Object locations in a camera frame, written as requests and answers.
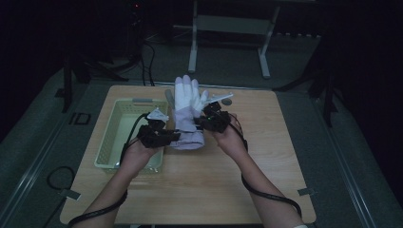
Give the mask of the white metal stand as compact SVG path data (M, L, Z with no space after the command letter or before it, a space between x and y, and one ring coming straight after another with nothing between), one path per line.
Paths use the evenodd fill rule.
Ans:
M187 71L195 73L197 68L198 58L198 32L199 31L215 31L238 34L263 35L264 42L257 49L259 57L259 65L263 79L269 79L271 73L269 70L266 52L269 47L270 40L274 34L274 28L277 23L280 6L275 6L271 13L270 19L252 19L239 18L229 16L216 16L208 14L199 14L198 6L200 0L192 0L192 26L191 47L188 60Z

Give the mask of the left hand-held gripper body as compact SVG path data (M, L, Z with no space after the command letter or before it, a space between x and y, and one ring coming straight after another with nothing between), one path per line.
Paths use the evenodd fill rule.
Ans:
M164 129L168 117L159 108L145 115L147 124L140 127L137 138L146 148L158 148L169 144L167 133Z

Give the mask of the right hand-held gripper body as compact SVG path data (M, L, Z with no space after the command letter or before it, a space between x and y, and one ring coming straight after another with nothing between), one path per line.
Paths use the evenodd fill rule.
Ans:
M206 130L222 133L230 124L230 115L227 111L221 110L220 101L229 99L232 93L225 95L213 96L207 99L206 107L203 109L202 127Z

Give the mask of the person's left hand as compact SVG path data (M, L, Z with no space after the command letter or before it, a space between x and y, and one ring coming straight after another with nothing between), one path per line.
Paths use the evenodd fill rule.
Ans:
M159 151L160 148L145 147L139 139L135 138L129 142L120 169L128 174L138 174Z

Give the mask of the pale green plastic basket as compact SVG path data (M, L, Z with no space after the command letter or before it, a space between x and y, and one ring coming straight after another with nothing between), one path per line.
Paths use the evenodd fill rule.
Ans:
M134 123L142 114L159 109L167 114L168 102L156 99L118 99L112 107L106 130L94 165L106 173L114 173L120 166L120 157Z

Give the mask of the white and lavender glove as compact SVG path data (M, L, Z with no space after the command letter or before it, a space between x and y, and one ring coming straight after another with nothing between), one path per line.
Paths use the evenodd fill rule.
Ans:
M195 119L201 116L208 96L207 90L200 93L196 79L191 80L188 75L176 78L173 120L180 138L171 143L171 147L178 150L195 150L204 146L203 130L195 123Z

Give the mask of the black tripod stand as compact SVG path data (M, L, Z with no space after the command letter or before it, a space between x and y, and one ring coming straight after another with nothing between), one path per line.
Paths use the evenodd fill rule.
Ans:
M111 69L102 66L101 64L92 60L91 58L83 54L78 54L78 57L84 63L89 64L91 67L94 67L97 70L100 70L107 78L110 78L115 81L127 82L126 78L117 75ZM63 113L67 113L72 103L72 61L73 61L72 55L67 54L64 58L64 68L63 68L64 86L62 88L59 88L55 94L56 97L64 99L64 105L62 109Z
M332 127L331 116L333 112L337 112L333 103L337 55L336 32L332 28L328 28L321 36L301 76L291 83L273 88L273 91L285 92L308 81L313 81L308 89L308 95L310 98L318 99L322 92L325 92L322 116L327 126Z

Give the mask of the person's right hand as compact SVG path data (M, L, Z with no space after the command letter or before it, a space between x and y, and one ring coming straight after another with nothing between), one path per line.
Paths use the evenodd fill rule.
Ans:
M212 136L216 140L218 147L231 159L237 161L247 155L247 150L243 142L237 115L231 114L230 118L230 124L224 132L213 132Z

